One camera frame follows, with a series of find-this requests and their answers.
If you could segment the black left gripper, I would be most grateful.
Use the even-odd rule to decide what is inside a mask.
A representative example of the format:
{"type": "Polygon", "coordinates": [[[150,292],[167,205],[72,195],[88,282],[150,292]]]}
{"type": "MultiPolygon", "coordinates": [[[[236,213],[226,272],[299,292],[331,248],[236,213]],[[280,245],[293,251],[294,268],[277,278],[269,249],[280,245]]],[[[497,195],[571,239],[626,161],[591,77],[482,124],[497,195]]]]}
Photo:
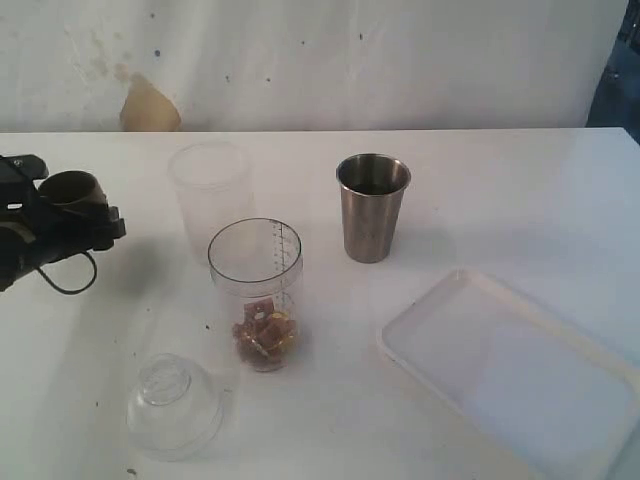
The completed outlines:
{"type": "Polygon", "coordinates": [[[106,251],[126,235],[115,206],[72,210],[38,192],[52,176],[43,159],[27,154],[1,158],[1,271],[30,273],[88,251],[106,251]]]}

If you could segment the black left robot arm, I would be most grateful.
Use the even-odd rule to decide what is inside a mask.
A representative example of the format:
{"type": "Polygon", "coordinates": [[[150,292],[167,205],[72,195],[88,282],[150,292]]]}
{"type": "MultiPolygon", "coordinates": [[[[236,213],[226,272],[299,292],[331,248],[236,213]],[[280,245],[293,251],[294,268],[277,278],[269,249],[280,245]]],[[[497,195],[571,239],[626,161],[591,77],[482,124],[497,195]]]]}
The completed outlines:
{"type": "Polygon", "coordinates": [[[55,291],[78,295],[98,276],[93,251],[106,251],[126,235],[119,209],[111,206],[97,178],[69,170],[50,175],[33,154],[1,158],[1,290],[36,272],[55,291]],[[92,266],[78,289],[58,286],[43,271],[48,264],[81,255],[92,266]]]}

